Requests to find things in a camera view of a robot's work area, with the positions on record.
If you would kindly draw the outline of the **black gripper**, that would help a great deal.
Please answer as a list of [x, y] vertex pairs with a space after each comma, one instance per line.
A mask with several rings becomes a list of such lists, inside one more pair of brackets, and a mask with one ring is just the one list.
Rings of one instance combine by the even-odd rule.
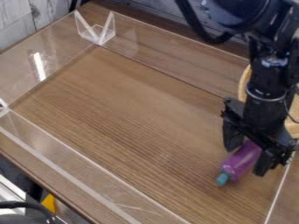
[[244, 102], [224, 100], [223, 144], [232, 152], [248, 138], [260, 148], [253, 173], [263, 177], [277, 165], [287, 165], [297, 150], [297, 139], [285, 129], [287, 103], [284, 101], [259, 101], [251, 96]]

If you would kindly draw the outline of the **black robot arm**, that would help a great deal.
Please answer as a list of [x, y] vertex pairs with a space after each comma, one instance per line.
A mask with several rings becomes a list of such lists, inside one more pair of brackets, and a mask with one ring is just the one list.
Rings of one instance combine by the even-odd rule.
[[207, 32], [189, 0], [175, 3], [205, 42], [223, 44], [235, 35], [247, 38], [247, 98], [224, 100], [223, 142], [227, 151], [244, 139], [261, 148], [253, 173], [264, 176], [287, 164], [295, 152], [285, 120], [299, 94], [299, 0], [200, 0], [204, 13], [221, 29], [219, 36]]

